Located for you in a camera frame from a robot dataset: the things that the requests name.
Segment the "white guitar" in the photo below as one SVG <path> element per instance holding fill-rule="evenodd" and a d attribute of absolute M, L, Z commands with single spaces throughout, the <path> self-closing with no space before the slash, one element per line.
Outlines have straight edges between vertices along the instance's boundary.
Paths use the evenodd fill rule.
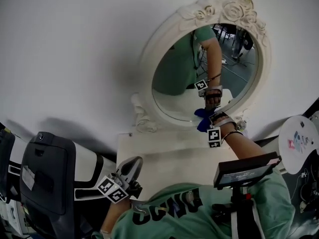
<path fill-rule="evenodd" d="M 293 116 L 280 129 L 278 146 L 285 169 L 296 174 L 309 154 L 319 150 L 319 134 L 308 118 Z"/>

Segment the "person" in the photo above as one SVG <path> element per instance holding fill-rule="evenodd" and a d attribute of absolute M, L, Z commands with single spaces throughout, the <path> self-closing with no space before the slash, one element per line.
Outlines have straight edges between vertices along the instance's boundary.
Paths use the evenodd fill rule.
<path fill-rule="evenodd" d="M 245 50 L 250 50 L 254 45 L 253 40 L 250 37 L 250 34 L 243 28 L 236 26 L 236 36 L 234 42 L 234 48 L 232 50 L 232 58 L 235 61 L 239 60 L 239 57 L 242 55 L 241 50 L 244 47 Z"/>
<path fill-rule="evenodd" d="M 228 117 L 216 120 L 218 123 Z M 235 131 L 233 123 L 221 126 L 221 136 Z M 239 159 L 264 152 L 260 146 L 239 133 L 225 141 Z M 266 239 L 287 237 L 295 209 L 287 186 L 277 168 L 258 183 L 248 187 L 254 198 Z M 217 190 L 211 185 L 183 183 L 169 186 L 133 210 L 127 198 L 111 204 L 101 231 L 113 239 L 231 239 L 231 224 L 217 224 L 212 219 L 213 204 L 228 204 L 232 190 Z"/>
<path fill-rule="evenodd" d="M 208 79 L 219 75 L 209 81 L 208 86 L 219 86 L 222 53 L 216 35 L 208 25 L 188 33 L 167 51 L 155 71 L 153 89 L 170 96 L 181 95 L 186 89 L 194 89 L 201 59 L 197 53 L 200 45 L 207 52 Z M 219 93 L 219 90 L 212 90 L 207 92 L 207 95 Z M 212 105 L 219 104 L 220 97 L 213 97 L 206 102 Z"/>

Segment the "green t-shirt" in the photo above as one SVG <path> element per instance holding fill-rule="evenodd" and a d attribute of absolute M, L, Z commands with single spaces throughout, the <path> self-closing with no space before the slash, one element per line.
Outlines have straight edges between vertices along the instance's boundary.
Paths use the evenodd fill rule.
<path fill-rule="evenodd" d="M 161 59 L 153 79 L 153 88 L 156 91 L 170 96 L 181 95 L 187 86 L 196 82 L 194 65 L 199 66 L 197 57 L 199 43 L 214 38 L 215 33 L 210 26 L 196 29 L 193 47 L 191 47 L 191 37 L 191 33 L 182 37 Z"/>
<path fill-rule="evenodd" d="M 295 208 L 280 172 L 274 172 L 248 188 L 256 201 L 266 239 L 287 237 Z M 230 203 L 232 190 L 210 185 L 177 184 L 163 189 L 139 212 L 123 213 L 112 239 L 231 239 L 231 224 L 217 225 L 211 218 L 213 204 Z"/>

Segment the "bracelet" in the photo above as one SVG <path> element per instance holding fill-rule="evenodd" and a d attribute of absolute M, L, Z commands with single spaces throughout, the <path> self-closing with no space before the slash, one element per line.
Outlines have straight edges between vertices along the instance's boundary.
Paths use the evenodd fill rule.
<path fill-rule="evenodd" d="M 216 79 L 217 77 L 219 77 L 219 76 L 221 76 L 221 73 L 220 74 L 218 74 L 218 75 L 216 75 L 215 77 L 213 77 L 213 78 L 210 78 L 209 80 L 207 80 L 206 82 L 210 82 L 210 81 L 212 81 L 212 80 L 214 80 L 214 79 Z"/>
<path fill-rule="evenodd" d="M 228 134 L 226 134 L 226 135 L 223 137 L 223 141 L 222 141 L 221 143 L 223 143 L 224 140 L 226 139 L 226 137 L 229 136 L 229 135 L 232 134 L 232 133 L 239 133 L 239 134 L 243 135 L 243 134 L 242 134 L 241 132 L 239 132 L 239 131 L 231 131 L 231 132 L 229 132 Z"/>

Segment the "black sticker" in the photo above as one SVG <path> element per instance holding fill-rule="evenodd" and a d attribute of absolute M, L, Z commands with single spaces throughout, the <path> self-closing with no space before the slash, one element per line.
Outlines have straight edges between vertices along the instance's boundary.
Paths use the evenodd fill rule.
<path fill-rule="evenodd" d="M 128 194 L 122 188 L 118 188 L 116 191 L 108 195 L 108 198 L 114 201 L 114 203 L 117 203 L 121 201 L 122 199 L 126 198 L 127 195 Z"/>
<path fill-rule="evenodd" d="M 106 193 L 110 190 L 110 188 L 112 188 L 114 185 L 114 182 L 111 181 L 109 178 L 106 178 L 104 182 L 102 182 L 100 185 L 99 185 L 99 189 Z"/>
<path fill-rule="evenodd" d="M 220 147 L 220 142 L 216 141 L 216 142 L 209 142 L 209 147 L 210 148 L 217 148 Z"/>
<path fill-rule="evenodd" d="M 220 130 L 210 129 L 208 130 L 208 141 L 219 141 L 220 140 Z"/>
<path fill-rule="evenodd" d="M 201 80 L 201 81 L 199 81 L 199 82 L 196 82 L 196 83 L 195 83 L 195 86 L 196 86 L 196 88 L 198 89 L 198 91 L 201 91 L 201 90 L 207 88 L 207 84 L 206 84 L 206 82 L 205 82 L 204 80 Z"/>

